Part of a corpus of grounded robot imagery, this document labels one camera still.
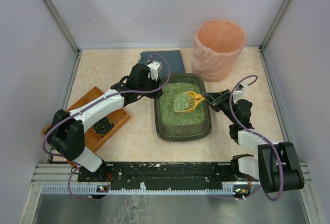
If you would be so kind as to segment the yellow plastic litter scoop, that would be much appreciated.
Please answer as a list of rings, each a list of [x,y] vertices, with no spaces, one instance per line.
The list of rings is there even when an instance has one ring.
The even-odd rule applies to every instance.
[[[188,113],[194,111],[205,98],[194,91],[186,91],[174,97],[174,111],[176,113]]]

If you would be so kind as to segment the dark green litter box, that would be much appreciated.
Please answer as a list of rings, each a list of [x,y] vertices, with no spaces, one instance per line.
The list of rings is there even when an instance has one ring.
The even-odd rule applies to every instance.
[[[187,99],[184,92],[205,92],[201,78],[193,73],[173,74],[154,101],[156,133],[165,141],[192,141],[208,136],[212,131],[211,115],[203,101],[190,112],[179,112]]]

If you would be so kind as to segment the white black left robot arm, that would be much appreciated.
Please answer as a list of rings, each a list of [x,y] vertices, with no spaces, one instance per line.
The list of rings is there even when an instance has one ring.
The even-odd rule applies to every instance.
[[[108,114],[142,97],[158,99],[162,95],[162,80],[158,75],[161,68],[158,61],[148,65],[137,63],[130,75],[123,77],[100,97],[72,111],[57,111],[45,141],[66,160],[90,172],[97,172],[105,162],[87,147],[85,133]]]

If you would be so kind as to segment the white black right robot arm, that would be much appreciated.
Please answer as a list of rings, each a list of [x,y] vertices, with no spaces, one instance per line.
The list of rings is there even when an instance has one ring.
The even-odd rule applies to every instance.
[[[238,174],[247,174],[261,183],[266,193],[275,193],[283,186],[283,191],[302,189],[305,180],[291,142],[274,142],[270,145],[253,128],[250,117],[252,102],[246,99],[230,101],[230,90],[202,93],[209,107],[215,112],[223,112],[232,122],[229,135],[237,144],[253,151],[252,155],[235,155],[232,159]]]

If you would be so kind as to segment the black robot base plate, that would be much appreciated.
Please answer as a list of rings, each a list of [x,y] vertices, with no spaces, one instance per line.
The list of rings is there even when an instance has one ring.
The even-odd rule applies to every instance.
[[[226,183],[246,184],[255,179],[238,174],[230,163],[221,162],[108,162],[97,172],[81,168],[79,182],[109,183],[112,190],[214,190]]]

